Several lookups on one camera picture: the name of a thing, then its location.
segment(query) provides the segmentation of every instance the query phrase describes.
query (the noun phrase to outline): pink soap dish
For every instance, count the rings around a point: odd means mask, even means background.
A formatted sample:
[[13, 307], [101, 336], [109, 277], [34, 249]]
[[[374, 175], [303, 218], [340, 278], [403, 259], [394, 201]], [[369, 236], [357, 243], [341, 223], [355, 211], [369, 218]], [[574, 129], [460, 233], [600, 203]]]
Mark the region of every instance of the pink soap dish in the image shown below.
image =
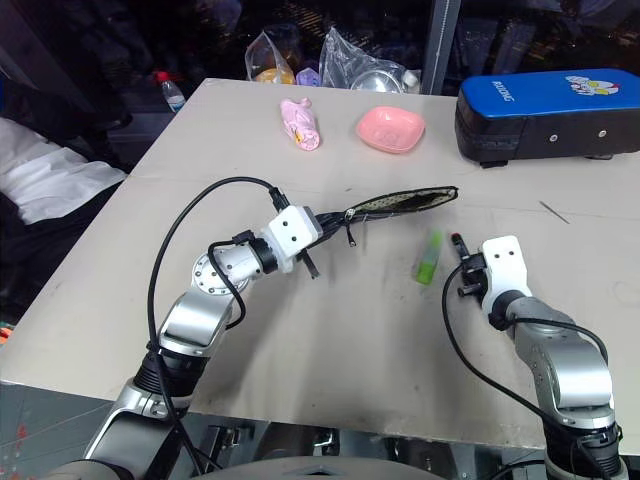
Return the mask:
[[375, 107], [358, 123], [356, 132], [366, 144], [389, 153], [411, 150], [424, 132], [424, 120], [396, 107]]

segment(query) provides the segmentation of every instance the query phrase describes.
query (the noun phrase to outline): blue box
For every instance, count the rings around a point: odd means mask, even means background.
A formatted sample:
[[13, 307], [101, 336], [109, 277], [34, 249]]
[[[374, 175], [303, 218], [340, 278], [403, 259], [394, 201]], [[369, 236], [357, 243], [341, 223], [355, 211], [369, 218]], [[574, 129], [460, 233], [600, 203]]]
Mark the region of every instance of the blue box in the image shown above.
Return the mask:
[[640, 77], [609, 68], [470, 77], [455, 128], [462, 154], [484, 167], [635, 152]]

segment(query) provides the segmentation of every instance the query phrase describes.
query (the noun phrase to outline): beige tabletop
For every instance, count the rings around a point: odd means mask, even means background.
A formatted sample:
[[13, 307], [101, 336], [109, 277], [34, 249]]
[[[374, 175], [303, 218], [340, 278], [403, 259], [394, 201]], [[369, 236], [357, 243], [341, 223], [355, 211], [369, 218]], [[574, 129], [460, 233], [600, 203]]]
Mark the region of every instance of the beige tabletop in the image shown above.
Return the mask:
[[[323, 142], [285, 135], [278, 104], [308, 96]], [[411, 153], [373, 150], [356, 136], [377, 105], [422, 115]], [[191, 97], [53, 275], [0, 350], [0, 378], [114, 399], [145, 353], [145, 299], [160, 242], [207, 184], [264, 178], [316, 213], [422, 186], [457, 185], [435, 210], [355, 226], [313, 249], [322, 273], [272, 275], [244, 294], [248, 316], [211, 360], [193, 410], [493, 445], [542, 446], [537, 418], [473, 377], [449, 345], [440, 313], [456, 265], [444, 245], [429, 287], [411, 277], [429, 233], [463, 234], [470, 248], [518, 236], [536, 296], [606, 342], [624, 453], [640, 454], [640, 155], [516, 161], [483, 170], [458, 153], [455, 99], [207, 80]], [[545, 210], [542, 200], [569, 224]], [[225, 187], [184, 222], [163, 264], [159, 321], [214, 240], [274, 216], [255, 186]], [[511, 341], [471, 299], [450, 299], [463, 348], [484, 372], [534, 400]]]

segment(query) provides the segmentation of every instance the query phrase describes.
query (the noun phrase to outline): green marker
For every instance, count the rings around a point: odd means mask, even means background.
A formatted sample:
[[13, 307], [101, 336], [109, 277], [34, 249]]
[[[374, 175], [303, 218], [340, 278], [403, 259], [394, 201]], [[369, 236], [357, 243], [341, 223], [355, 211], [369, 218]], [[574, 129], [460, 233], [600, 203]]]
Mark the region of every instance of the green marker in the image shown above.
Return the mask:
[[422, 256], [420, 265], [418, 266], [418, 273], [416, 274], [416, 281], [418, 283], [431, 285], [433, 274], [436, 272], [436, 266], [438, 265], [441, 247], [442, 232], [440, 230], [436, 230], [431, 234], [429, 245], [427, 245], [427, 249]]

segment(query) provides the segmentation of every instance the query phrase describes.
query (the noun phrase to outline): clear plastic bag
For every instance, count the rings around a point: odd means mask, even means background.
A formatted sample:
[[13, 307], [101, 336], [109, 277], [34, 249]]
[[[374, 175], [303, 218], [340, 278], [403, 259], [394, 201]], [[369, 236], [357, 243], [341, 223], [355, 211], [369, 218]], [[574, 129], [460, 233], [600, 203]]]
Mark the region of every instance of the clear plastic bag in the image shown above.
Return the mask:
[[320, 53], [323, 87], [405, 92], [402, 78], [406, 69], [391, 60], [367, 55], [347, 42], [335, 28], [325, 37]]
[[267, 83], [295, 83], [293, 71], [269, 36], [262, 32], [244, 54], [247, 80]]
[[265, 26], [263, 31], [276, 46], [289, 68], [294, 72], [301, 70], [304, 55], [298, 27], [293, 23], [276, 23]]

